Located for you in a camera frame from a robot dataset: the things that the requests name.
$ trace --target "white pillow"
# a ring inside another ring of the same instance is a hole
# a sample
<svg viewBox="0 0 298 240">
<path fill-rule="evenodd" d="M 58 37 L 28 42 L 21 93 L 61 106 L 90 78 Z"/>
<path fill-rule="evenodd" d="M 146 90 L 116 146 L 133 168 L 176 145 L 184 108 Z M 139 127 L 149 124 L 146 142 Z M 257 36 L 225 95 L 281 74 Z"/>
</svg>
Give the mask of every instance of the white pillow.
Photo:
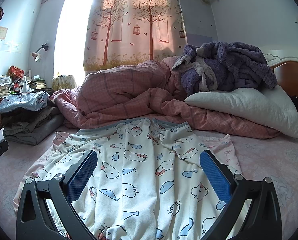
<svg viewBox="0 0 298 240">
<path fill-rule="evenodd" d="M 200 92 L 187 97 L 185 102 L 190 106 L 236 115 L 298 138 L 296 107 L 280 86 L 261 92 L 253 88 Z"/>
</svg>

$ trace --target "red box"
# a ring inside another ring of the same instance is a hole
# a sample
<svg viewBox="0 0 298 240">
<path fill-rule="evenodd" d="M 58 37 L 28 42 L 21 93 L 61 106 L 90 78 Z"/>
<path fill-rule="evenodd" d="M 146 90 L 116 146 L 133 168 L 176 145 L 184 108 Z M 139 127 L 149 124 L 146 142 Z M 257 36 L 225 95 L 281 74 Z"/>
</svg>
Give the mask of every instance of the red box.
<svg viewBox="0 0 298 240">
<path fill-rule="evenodd" d="M 13 78 L 22 78 L 24 75 L 24 70 L 15 67 L 15 66 L 11 66 L 7 72 L 7 76 L 12 76 Z"/>
</svg>

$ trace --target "stack of folded clothes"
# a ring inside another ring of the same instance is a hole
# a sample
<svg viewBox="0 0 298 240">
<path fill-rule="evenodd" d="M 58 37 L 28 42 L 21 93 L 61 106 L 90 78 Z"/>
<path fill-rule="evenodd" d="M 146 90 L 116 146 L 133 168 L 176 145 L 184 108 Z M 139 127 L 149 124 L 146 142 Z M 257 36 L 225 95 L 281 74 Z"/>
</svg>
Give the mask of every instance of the stack of folded clothes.
<svg viewBox="0 0 298 240">
<path fill-rule="evenodd" d="M 6 140 L 37 145 L 62 125 L 63 115 L 45 91 L 11 95 L 0 103 Z"/>
</svg>

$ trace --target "blue gripper pad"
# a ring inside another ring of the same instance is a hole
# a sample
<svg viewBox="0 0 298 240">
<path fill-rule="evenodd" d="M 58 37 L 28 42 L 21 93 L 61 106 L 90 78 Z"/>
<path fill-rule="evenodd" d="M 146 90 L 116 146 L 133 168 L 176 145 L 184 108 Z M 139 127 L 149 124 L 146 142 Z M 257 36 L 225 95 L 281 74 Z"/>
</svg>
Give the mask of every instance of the blue gripper pad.
<svg viewBox="0 0 298 240">
<path fill-rule="evenodd" d="M 200 166 L 219 200 L 228 203 L 231 199 L 230 184 L 206 151 L 200 154 Z"/>
<path fill-rule="evenodd" d="M 69 203 L 78 200 L 87 182 L 89 181 L 98 162 L 97 153 L 92 153 L 85 159 L 84 163 L 78 168 L 71 181 L 68 183 L 67 200 Z"/>
</svg>

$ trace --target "white wall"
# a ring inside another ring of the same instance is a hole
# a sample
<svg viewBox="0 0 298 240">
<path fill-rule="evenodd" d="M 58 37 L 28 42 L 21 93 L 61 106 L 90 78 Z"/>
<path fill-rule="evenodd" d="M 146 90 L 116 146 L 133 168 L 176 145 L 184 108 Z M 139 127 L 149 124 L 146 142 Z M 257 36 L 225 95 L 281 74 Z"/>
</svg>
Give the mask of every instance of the white wall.
<svg viewBox="0 0 298 240">
<path fill-rule="evenodd" d="M 211 1 L 219 41 L 298 47 L 294 0 Z"/>
<path fill-rule="evenodd" d="M 180 0 L 188 44 L 216 41 L 217 31 L 210 4 L 201 0 Z"/>
<path fill-rule="evenodd" d="M 43 49 L 39 51 L 41 58 L 38 62 L 34 62 L 31 55 L 26 57 L 28 69 L 32 71 L 31 75 L 45 78 L 47 87 L 52 87 L 55 37 L 64 1 L 49 0 L 41 5 L 33 28 L 30 51 L 37 51 L 45 43 L 49 45 L 49 49 L 47 52 Z M 68 35 L 74 39 L 73 32 Z"/>
<path fill-rule="evenodd" d="M 8 28 L 5 40 L 22 43 L 22 52 L 0 51 L 0 74 L 5 75 L 12 65 L 26 71 L 30 40 L 40 0 L 5 0 L 1 7 L 4 16 L 0 26 Z"/>
</svg>

